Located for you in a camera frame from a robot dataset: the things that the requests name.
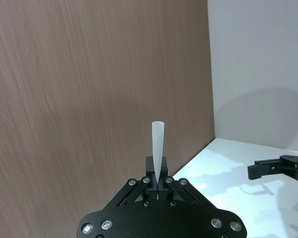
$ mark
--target bolt head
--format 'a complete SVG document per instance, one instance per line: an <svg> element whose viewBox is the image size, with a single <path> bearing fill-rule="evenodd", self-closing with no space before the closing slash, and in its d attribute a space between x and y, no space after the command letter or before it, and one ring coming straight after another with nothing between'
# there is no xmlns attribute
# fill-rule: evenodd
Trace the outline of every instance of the bolt head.
<svg viewBox="0 0 298 238"><path fill-rule="evenodd" d="M145 202L144 202L144 207L149 207L149 206L150 206L150 202L145 201Z"/></svg>
<svg viewBox="0 0 298 238"><path fill-rule="evenodd" d="M186 179L181 179L181 180L180 180L180 183L181 183L182 185L186 185L186 184L187 184L187 180L186 180Z"/></svg>
<svg viewBox="0 0 298 238"><path fill-rule="evenodd" d="M229 225L233 231L240 232L242 230L242 226L238 222L231 222Z"/></svg>
<svg viewBox="0 0 298 238"><path fill-rule="evenodd" d="M132 179L132 180L129 180L128 182L129 185L133 186L136 184L136 180Z"/></svg>
<svg viewBox="0 0 298 238"><path fill-rule="evenodd" d="M171 207L175 207L176 205L177 205L177 202L176 202L176 201L171 201L171 202L170 202L170 206L171 206Z"/></svg>
<svg viewBox="0 0 298 238"><path fill-rule="evenodd" d="M173 181L173 179L172 179L171 177L167 177L167 178L165 179L165 181L166 181L167 183L170 183L170 182Z"/></svg>
<svg viewBox="0 0 298 238"><path fill-rule="evenodd" d="M110 221L110 220L105 220L105 221L103 221L103 222L101 223L101 228L102 228L103 230L108 230L108 229L110 229L110 228L112 227L112 225L113 225L113 222L112 222L112 221Z"/></svg>
<svg viewBox="0 0 298 238"><path fill-rule="evenodd" d="M93 226L92 224L86 224L82 227L81 231L84 233L84 234L88 234L91 232L91 230L93 230Z"/></svg>
<svg viewBox="0 0 298 238"><path fill-rule="evenodd" d="M230 236L227 234L227 233L223 233L222 235L221 235L221 238L229 238Z"/></svg>
<svg viewBox="0 0 298 238"><path fill-rule="evenodd" d="M215 228L221 228L221 227L222 227L222 222L221 222L221 220L218 219L218 218L213 218L213 219L211 220L211 224L212 224L212 226L215 227Z"/></svg>
<svg viewBox="0 0 298 238"><path fill-rule="evenodd" d="M148 183L148 182L150 182L150 179L149 179L148 177L145 177L145 178L143 179L143 182L144 182L144 183Z"/></svg>

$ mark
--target brown wall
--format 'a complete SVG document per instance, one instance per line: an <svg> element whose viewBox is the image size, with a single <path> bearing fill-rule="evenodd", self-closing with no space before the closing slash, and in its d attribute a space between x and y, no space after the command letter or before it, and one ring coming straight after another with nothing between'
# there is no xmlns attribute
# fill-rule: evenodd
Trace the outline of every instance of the brown wall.
<svg viewBox="0 0 298 238"><path fill-rule="evenodd" d="M0 0L0 238L75 237L145 174L214 138L206 0Z"/></svg>

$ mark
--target white wall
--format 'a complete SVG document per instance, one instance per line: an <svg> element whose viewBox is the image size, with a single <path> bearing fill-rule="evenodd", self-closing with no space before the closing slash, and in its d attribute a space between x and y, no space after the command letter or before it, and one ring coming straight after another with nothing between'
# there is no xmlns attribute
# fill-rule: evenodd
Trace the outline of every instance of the white wall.
<svg viewBox="0 0 298 238"><path fill-rule="evenodd" d="M216 137L298 150L298 0L210 0Z"/></svg>

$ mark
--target metal linkage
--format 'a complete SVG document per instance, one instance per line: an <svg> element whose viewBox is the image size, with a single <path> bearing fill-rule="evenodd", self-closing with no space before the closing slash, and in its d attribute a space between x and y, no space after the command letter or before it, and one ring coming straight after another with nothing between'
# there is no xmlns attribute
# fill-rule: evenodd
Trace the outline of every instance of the metal linkage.
<svg viewBox="0 0 298 238"><path fill-rule="evenodd" d="M216 208L187 179L168 176L162 158L157 183L152 157L146 158L146 176L129 179L102 211L86 215L78 238L246 238L243 221Z"/></svg>

